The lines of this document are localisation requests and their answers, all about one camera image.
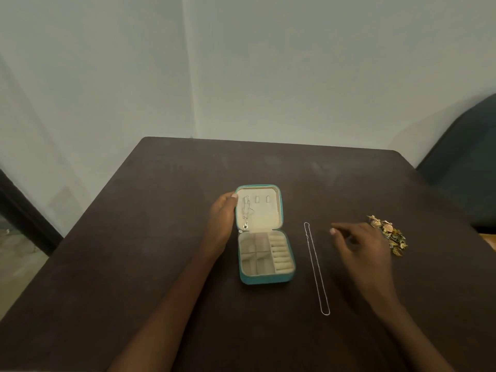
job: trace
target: gold brooch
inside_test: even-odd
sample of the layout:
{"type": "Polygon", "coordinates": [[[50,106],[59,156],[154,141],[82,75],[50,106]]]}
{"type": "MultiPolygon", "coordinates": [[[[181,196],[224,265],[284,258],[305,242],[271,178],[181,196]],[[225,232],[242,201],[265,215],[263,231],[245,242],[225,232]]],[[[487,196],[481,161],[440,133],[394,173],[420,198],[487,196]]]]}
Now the gold brooch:
{"type": "Polygon", "coordinates": [[[408,244],[406,244],[406,238],[403,236],[401,231],[396,230],[393,227],[393,224],[388,221],[381,221],[373,215],[369,215],[368,217],[370,219],[370,225],[374,228],[380,229],[384,237],[388,239],[391,252],[395,256],[402,256],[403,251],[406,249],[408,244]]]}

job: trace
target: brown table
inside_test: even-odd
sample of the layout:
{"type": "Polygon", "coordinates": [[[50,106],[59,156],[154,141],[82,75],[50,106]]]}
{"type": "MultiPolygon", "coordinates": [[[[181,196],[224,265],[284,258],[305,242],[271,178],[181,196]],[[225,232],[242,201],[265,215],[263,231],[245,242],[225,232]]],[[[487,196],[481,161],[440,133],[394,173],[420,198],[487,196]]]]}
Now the brown table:
{"type": "Polygon", "coordinates": [[[0,369],[108,367],[198,245],[211,203],[276,184],[297,269],[245,286],[237,233],[212,270],[175,370],[407,370],[331,247],[329,224],[374,214],[406,235],[394,258],[402,302],[458,370],[494,370],[496,263],[467,221],[396,152],[144,138],[0,323],[0,369]],[[315,291],[310,222],[331,315],[315,291]]]}

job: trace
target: teal jewelry box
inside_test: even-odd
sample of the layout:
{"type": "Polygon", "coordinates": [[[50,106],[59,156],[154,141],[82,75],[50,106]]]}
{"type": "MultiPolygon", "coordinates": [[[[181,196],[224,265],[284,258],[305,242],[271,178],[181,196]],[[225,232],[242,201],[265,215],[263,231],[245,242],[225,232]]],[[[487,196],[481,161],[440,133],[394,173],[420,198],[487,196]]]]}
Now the teal jewelry box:
{"type": "Polygon", "coordinates": [[[239,276],[247,285],[287,282],[296,264],[283,223],[281,190],[276,185],[236,189],[239,276]]]}

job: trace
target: white wall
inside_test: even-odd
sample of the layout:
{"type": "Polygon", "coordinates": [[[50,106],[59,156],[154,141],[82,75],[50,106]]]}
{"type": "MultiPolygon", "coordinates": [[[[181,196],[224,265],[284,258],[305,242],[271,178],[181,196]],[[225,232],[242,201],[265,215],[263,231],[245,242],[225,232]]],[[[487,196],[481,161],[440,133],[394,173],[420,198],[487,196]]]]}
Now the white wall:
{"type": "Polygon", "coordinates": [[[416,166],[496,91],[495,10],[0,0],[0,166],[63,234],[145,135],[391,148],[416,166]]]}

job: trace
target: hand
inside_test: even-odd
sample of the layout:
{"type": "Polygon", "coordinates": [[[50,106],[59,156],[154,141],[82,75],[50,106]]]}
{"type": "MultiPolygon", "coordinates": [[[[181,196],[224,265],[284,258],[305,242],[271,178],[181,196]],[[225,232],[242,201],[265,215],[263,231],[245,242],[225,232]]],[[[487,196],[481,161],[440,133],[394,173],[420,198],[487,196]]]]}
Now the hand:
{"type": "Polygon", "coordinates": [[[367,223],[333,223],[330,232],[351,279],[374,312],[382,317],[399,305],[391,272],[389,243],[379,229],[367,223]],[[345,242],[355,245],[351,250],[345,242]]]}
{"type": "Polygon", "coordinates": [[[220,196],[210,208],[210,216],[200,245],[202,252],[217,259],[226,248],[233,229],[234,208],[238,204],[238,194],[229,192],[220,196]]]}

